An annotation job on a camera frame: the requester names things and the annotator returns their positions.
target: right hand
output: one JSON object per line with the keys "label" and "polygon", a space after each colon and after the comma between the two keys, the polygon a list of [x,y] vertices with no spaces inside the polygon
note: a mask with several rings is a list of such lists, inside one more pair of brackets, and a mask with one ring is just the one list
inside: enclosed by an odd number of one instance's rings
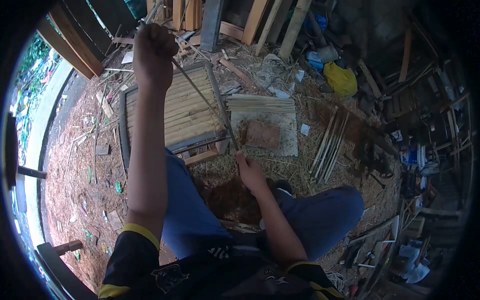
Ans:
{"label": "right hand", "polygon": [[257,196],[265,190],[269,190],[262,166],[257,161],[245,158],[242,151],[237,151],[235,158],[239,165],[241,181],[252,192],[252,195]]}

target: yellow plastic bag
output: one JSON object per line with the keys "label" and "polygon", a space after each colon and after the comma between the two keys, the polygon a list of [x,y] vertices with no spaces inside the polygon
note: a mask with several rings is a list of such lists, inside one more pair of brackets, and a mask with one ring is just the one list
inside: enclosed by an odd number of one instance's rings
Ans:
{"label": "yellow plastic bag", "polygon": [[339,95],[351,96],[358,91],[355,74],[340,68],[334,62],[324,65],[324,75],[332,90]]}

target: knee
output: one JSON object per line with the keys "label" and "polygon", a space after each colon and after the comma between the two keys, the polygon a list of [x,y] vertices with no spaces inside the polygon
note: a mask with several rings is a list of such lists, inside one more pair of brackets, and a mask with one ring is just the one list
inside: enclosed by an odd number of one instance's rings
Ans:
{"label": "knee", "polygon": [[352,186],[342,186],[335,190],[338,193],[338,201],[345,206],[344,213],[358,222],[364,209],[363,197],[359,190]]}

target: metal bucket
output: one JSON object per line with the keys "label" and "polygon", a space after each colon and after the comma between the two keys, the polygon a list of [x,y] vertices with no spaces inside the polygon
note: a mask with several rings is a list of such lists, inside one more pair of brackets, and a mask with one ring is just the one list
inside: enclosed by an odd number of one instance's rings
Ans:
{"label": "metal bucket", "polygon": [[322,63],[326,64],[328,62],[337,60],[339,58],[338,53],[333,46],[333,44],[330,44],[327,47],[317,49],[318,56],[322,59]]}

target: rope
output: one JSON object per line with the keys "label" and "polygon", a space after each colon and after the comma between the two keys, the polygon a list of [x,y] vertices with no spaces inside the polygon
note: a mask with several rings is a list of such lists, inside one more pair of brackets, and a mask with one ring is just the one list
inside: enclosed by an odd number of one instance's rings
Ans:
{"label": "rope", "polygon": [[332,282],[335,288],[342,292],[345,287],[345,275],[334,272],[326,272],[327,278]]}

